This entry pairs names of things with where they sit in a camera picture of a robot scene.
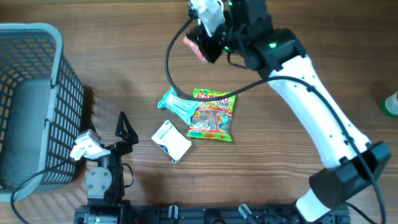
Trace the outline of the white plaster pack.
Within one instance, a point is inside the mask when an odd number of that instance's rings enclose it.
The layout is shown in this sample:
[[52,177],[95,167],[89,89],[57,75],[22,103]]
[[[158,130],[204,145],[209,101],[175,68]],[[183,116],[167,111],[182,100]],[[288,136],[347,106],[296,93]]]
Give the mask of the white plaster pack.
[[161,127],[151,136],[151,139],[172,158],[174,164],[193,145],[169,120],[164,121]]

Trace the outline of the teal snack pack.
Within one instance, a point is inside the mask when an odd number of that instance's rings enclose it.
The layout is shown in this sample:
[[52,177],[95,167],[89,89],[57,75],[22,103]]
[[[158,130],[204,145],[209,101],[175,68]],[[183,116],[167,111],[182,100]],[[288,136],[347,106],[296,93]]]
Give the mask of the teal snack pack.
[[171,86],[170,90],[165,93],[158,102],[159,109],[168,109],[172,113],[178,115],[187,125],[191,125],[194,112],[199,107],[199,101],[184,100],[177,95],[177,92]]

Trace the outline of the Haribo gummy candy bag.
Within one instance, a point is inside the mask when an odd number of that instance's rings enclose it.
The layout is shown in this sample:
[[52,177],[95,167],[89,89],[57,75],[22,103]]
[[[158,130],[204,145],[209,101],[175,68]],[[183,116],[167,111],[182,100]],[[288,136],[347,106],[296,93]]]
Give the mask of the Haribo gummy candy bag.
[[230,126],[236,95],[216,101],[201,101],[195,110],[187,137],[232,141]]

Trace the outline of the green lid jar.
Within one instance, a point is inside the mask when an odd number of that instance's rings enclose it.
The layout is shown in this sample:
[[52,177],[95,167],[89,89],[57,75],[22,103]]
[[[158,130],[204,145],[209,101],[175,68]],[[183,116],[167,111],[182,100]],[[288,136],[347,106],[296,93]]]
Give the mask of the green lid jar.
[[398,115],[397,92],[393,93],[391,96],[388,96],[381,103],[381,111],[386,116],[397,117]]

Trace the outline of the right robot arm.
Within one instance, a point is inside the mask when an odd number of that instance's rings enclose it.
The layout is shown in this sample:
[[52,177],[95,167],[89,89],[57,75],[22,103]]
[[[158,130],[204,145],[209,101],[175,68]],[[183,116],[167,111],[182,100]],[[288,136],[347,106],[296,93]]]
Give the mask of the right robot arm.
[[200,25],[187,34],[213,63],[222,51],[244,59],[290,106],[314,141],[324,168],[295,203],[302,223],[316,223],[369,186],[376,186],[390,150],[373,143],[345,116],[289,29],[276,29],[264,1],[190,1]]

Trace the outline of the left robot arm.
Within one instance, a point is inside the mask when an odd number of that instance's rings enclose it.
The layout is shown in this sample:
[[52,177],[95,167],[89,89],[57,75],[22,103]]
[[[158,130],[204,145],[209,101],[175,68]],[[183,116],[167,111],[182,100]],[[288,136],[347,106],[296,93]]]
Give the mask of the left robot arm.
[[122,156],[132,152],[132,146],[139,138],[130,125],[126,114],[119,113],[115,136],[121,140],[105,147],[109,154],[94,161],[98,167],[86,177],[87,206],[75,210],[74,223],[136,223],[131,203],[123,199],[125,189],[123,171],[126,163]]

